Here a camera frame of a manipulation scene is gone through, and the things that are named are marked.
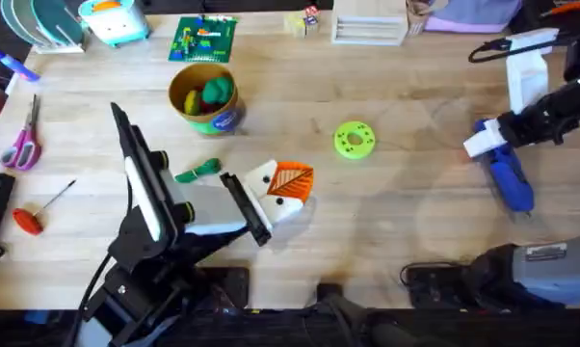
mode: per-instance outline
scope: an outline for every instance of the green toy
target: green toy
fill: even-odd
[[[358,139],[352,144],[350,137]],[[335,149],[348,159],[362,159],[369,155],[376,145],[376,135],[369,125],[361,121],[341,124],[334,135]]]
[[[197,116],[200,114],[200,93],[198,91],[191,91],[185,97],[185,113],[190,116]]]
[[[225,15],[182,17],[178,22],[171,62],[227,63],[237,18]]]
[[[202,91],[202,101],[207,104],[222,104],[226,105],[234,92],[232,80],[228,77],[213,78],[206,82],[204,91]]]
[[[191,183],[198,179],[198,177],[206,174],[216,174],[222,170],[222,161],[218,158],[211,158],[204,162],[204,164],[199,167],[186,171],[185,173],[178,174],[174,177],[174,180],[179,183]]]

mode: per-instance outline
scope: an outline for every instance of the screwdriver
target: screwdriver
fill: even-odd
[[[38,214],[41,211],[43,211],[46,207],[48,207],[52,202],[58,199],[74,183],[76,183],[75,179],[69,182],[69,184],[67,184],[67,186],[61,192],[59,192],[56,196],[54,196],[54,198],[52,198],[46,205],[40,208],[36,213],[32,214],[31,212],[25,209],[16,208],[12,212],[13,219],[23,230],[27,231],[32,235],[39,235],[43,231],[43,228],[41,227],[41,224],[36,216],[38,216]]]

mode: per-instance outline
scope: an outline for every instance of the toy pepper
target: toy pepper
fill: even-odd
[[[226,105],[232,98],[234,86],[232,80],[228,77],[217,77],[206,82],[204,91],[202,91],[202,101],[206,104]]]
[[[193,90],[187,93],[185,97],[185,113],[190,116],[197,116],[200,114],[200,92]]]

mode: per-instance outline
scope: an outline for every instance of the can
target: can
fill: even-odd
[[[232,81],[232,97],[221,109],[198,116],[185,112],[187,94],[204,87],[207,81],[217,77],[228,77]],[[239,92],[230,71],[218,64],[192,64],[179,71],[172,79],[168,89],[172,107],[187,120],[196,131],[205,135],[223,135],[233,131],[243,116],[239,107]]]

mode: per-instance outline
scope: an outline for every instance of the white toy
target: white toy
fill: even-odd
[[[78,14],[102,41],[117,47],[120,43],[147,39],[150,28],[134,0],[87,0]]]

